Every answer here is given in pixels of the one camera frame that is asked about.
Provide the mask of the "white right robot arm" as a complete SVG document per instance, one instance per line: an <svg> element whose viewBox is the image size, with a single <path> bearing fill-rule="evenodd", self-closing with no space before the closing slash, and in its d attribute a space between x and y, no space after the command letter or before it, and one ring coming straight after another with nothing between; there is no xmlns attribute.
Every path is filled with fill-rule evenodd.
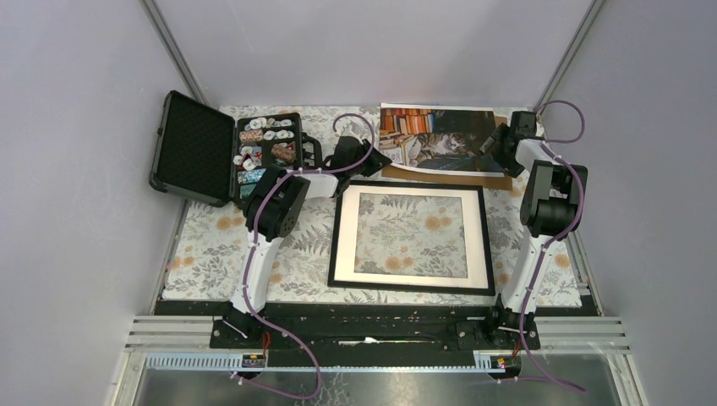
<svg viewBox="0 0 717 406"><path fill-rule="evenodd" d="M544 267L554 245L582 219L588 169L567 162L539 137L536 112L513 112L510 122L500 125L482 148L506 175L516 178L528 173L519 212L523 240L517 263L482 328L491 347L525 348L535 332Z"/></svg>

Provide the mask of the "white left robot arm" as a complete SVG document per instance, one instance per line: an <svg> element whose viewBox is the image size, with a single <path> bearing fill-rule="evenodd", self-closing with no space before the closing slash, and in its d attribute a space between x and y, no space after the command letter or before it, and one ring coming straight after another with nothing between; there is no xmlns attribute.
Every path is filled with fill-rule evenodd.
<svg viewBox="0 0 717 406"><path fill-rule="evenodd" d="M244 209L248 249L230 308L221 318L230 338L244 348L261 340L265 324L260 311L265 308L272 263L295 228L304 202L337 197L353 177L369 177L390 164L371 140L341 136L334 153L317 167L272 165L265 170Z"/></svg>

